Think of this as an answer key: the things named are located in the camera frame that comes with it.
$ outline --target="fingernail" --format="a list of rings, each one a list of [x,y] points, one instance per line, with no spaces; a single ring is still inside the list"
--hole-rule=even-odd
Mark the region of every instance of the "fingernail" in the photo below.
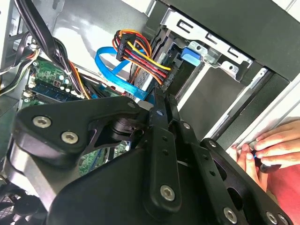
[[[256,139],[256,141],[258,141],[258,142],[259,142],[259,141],[260,141],[260,140],[262,140],[262,139],[263,139],[263,137],[262,137],[262,136],[258,136],[258,137],[257,137],[257,139]]]
[[[246,158],[248,160],[251,160],[253,158],[253,155],[251,153],[247,153]]]
[[[244,145],[242,146],[242,151],[248,151],[248,150],[249,150],[248,145],[244,144]]]
[[[260,154],[260,153],[255,153],[255,155],[256,155],[256,157],[258,157],[258,158],[262,158],[262,157],[263,157],[263,155]]]
[[[271,166],[271,163],[266,158],[262,158],[261,162],[265,165]]]
[[[254,146],[255,150],[259,151],[259,150],[262,150],[261,146],[260,146],[260,143],[257,143],[255,146]]]

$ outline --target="cable connector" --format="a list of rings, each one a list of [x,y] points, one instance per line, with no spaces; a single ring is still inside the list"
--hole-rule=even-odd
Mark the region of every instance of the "cable connector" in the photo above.
[[[129,41],[130,43],[134,43],[135,38],[136,38],[135,34],[123,34],[122,35],[120,46],[118,48],[118,52],[117,52],[117,56],[116,56],[117,60],[119,60],[119,61],[124,60],[123,56],[124,56],[125,45],[126,45],[127,41]]]

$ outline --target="blue tab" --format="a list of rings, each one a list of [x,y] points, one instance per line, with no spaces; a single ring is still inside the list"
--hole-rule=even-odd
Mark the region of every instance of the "blue tab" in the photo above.
[[[201,56],[188,48],[184,48],[181,53],[181,58],[194,66],[199,66],[201,63]]]

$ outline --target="power cable bundle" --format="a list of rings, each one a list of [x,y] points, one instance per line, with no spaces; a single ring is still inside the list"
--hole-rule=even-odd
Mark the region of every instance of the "power cable bundle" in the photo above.
[[[117,51],[118,60],[128,60],[138,66],[134,76],[130,77],[130,83],[133,83],[140,69],[143,69],[151,74],[160,85],[163,84],[171,68],[162,66],[151,59],[151,46],[142,34],[135,30],[119,30],[114,35],[112,45]]]

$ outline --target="screw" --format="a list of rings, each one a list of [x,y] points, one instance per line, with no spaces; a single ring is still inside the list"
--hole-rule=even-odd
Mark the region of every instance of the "screw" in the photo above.
[[[191,128],[187,123],[183,123],[183,126],[184,126],[186,129],[190,129],[190,128]]]
[[[61,139],[63,140],[63,142],[65,142],[67,144],[75,144],[78,142],[77,134],[75,134],[71,131],[66,131],[66,132],[62,133]]]
[[[174,193],[173,189],[168,185],[163,185],[160,187],[160,194],[167,201],[174,201],[174,199],[175,199],[175,193]]]
[[[216,144],[213,141],[209,141],[209,143],[212,147],[214,147],[214,148],[216,147]]]
[[[278,217],[285,225],[289,225],[289,223],[287,222],[287,220],[284,216],[282,216],[281,214],[278,214]]]
[[[129,105],[131,108],[135,108],[135,105],[132,102],[128,102],[127,105]]]
[[[266,212],[266,215],[267,215],[269,221],[272,222],[272,224],[277,224],[277,219],[275,218],[275,216],[272,213]]]
[[[232,224],[236,224],[238,222],[238,219],[236,217],[236,215],[234,214],[234,212],[226,207],[223,209],[224,215],[225,217],[232,223]]]
[[[33,118],[32,122],[38,128],[48,128],[51,126],[51,120],[45,116],[37,116]]]
[[[161,111],[159,111],[159,110],[156,110],[156,113],[158,114],[158,115],[160,115],[160,116],[163,116],[164,114],[161,112]]]

